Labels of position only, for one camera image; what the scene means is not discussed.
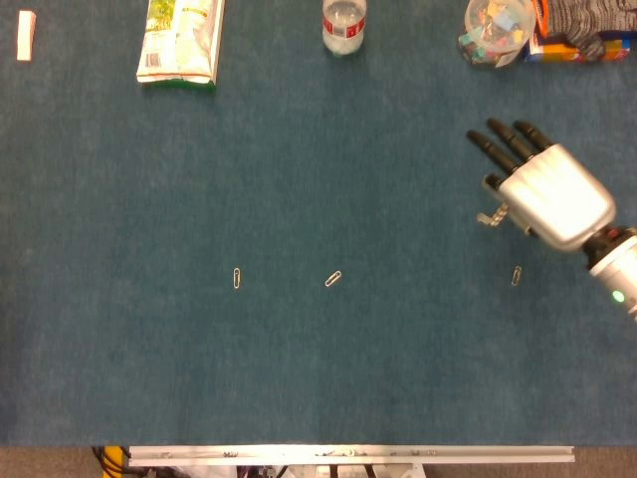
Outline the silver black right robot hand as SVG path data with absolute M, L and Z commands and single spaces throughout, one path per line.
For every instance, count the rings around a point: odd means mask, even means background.
M 483 179 L 501 205 L 491 215 L 478 214 L 480 223 L 497 227 L 509 217 L 548 246 L 573 252 L 613 222 L 612 195 L 563 145 L 528 121 L 508 126 L 488 119 L 487 125 L 506 148 L 475 130 L 467 138 L 505 175 Z

